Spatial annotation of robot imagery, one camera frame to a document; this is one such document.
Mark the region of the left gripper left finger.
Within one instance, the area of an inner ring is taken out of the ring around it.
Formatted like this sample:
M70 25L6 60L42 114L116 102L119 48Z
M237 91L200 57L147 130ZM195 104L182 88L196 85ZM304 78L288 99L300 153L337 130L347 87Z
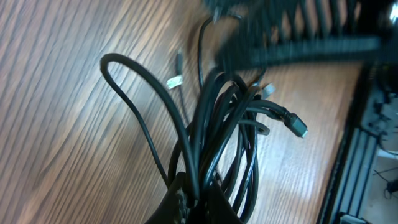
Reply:
M146 224L197 224L198 201L195 200L187 190L185 182L186 173L179 172L160 205L146 221Z

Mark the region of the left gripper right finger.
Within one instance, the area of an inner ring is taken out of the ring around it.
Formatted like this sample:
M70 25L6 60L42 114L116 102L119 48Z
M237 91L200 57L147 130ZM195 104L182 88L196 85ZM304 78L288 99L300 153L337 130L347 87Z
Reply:
M198 205L200 224L243 224L215 180L202 194Z

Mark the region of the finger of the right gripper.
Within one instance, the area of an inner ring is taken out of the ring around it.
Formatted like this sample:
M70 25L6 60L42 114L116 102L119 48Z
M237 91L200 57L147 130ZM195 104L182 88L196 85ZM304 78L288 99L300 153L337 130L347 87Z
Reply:
M381 48L377 19L382 1L227 1L208 0L216 17L234 6L248 9L219 49L223 68L257 68L290 62L364 60Z

